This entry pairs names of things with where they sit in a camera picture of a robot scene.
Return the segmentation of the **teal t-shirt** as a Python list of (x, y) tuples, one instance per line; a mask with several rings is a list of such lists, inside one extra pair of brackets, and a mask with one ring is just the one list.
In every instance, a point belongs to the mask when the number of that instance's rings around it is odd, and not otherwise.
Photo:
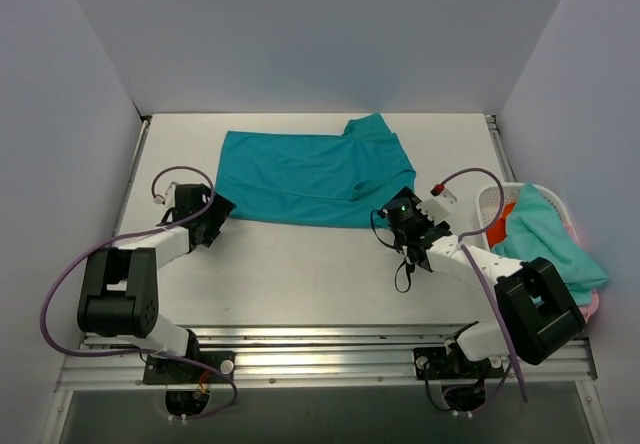
[(398, 135), (371, 114), (339, 135), (230, 131), (215, 190), (234, 203), (235, 219), (362, 229), (416, 176)]

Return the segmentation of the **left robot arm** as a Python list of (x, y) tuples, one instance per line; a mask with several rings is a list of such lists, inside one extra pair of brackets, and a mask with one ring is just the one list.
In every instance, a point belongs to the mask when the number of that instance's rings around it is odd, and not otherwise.
[(77, 323), (85, 333), (169, 355), (166, 372), (190, 383), (202, 369), (199, 344), (192, 331), (160, 313), (159, 270), (210, 247), (236, 205), (204, 184), (173, 183), (157, 202), (166, 211), (152, 234), (108, 245), (87, 258)]

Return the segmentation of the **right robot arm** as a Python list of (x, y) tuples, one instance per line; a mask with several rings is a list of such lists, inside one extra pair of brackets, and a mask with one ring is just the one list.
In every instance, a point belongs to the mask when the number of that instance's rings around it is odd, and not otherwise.
[(463, 244), (445, 221), (455, 204), (446, 189), (421, 200), (404, 187), (371, 212), (386, 221), (394, 241), (384, 245), (402, 256), (408, 275), (420, 267), (478, 283), (488, 294), (494, 319), (458, 331), (443, 354), (445, 367), (464, 377), (499, 356), (540, 364), (584, 331), (579, 307), (549, 260), (522, 261)]

